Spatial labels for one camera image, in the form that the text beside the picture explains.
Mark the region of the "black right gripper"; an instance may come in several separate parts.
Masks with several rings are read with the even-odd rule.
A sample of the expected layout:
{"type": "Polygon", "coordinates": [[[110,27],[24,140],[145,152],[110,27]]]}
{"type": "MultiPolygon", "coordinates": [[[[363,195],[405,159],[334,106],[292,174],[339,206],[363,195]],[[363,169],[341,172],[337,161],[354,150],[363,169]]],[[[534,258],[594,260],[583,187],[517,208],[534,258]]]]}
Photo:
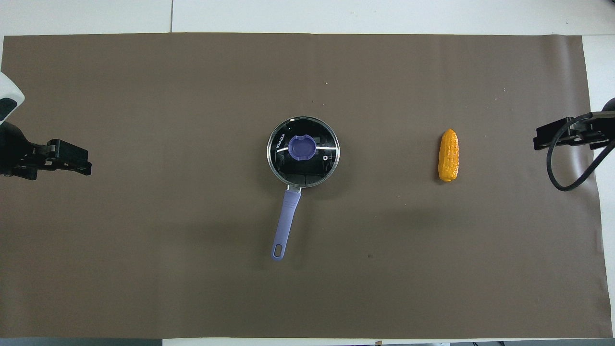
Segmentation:
{"type": "Polygon", "coordinates": [[[543,150],[551,146],[556,132],[564,129],[563,136],[556,141],[555,146],[589,145],[591,150],[604,148],[615,138],[615,98],[609,100],[602,111],[592,112],[591,124],[595,131],[589,135],[580,135],[586,131],[584,121],[590,120],[590,114],[577,117],[566,117],[551,122],[536,129],[536,137],[532,140],[534,150],[543,150]]]}

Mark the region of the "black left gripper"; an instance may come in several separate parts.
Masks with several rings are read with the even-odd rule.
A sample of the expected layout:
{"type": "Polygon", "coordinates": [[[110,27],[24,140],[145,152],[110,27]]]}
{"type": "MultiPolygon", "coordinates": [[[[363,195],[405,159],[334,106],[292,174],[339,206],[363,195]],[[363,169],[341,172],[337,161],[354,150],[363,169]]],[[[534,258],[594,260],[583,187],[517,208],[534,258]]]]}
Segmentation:
{"type": "Polygon", "coordinates": [[[92,164],[88,151],[69,142],[53,139],[42,149],[42,162],[37,168],[23,166],[22,160],[34,155],[38,144],[29,142],[23,132],[15,125],[4,122],[0,127],[0,173],[4,176],[17,176],[27,180],[37,179],[37,170],[71,171],[90,176],[92,164]]]}

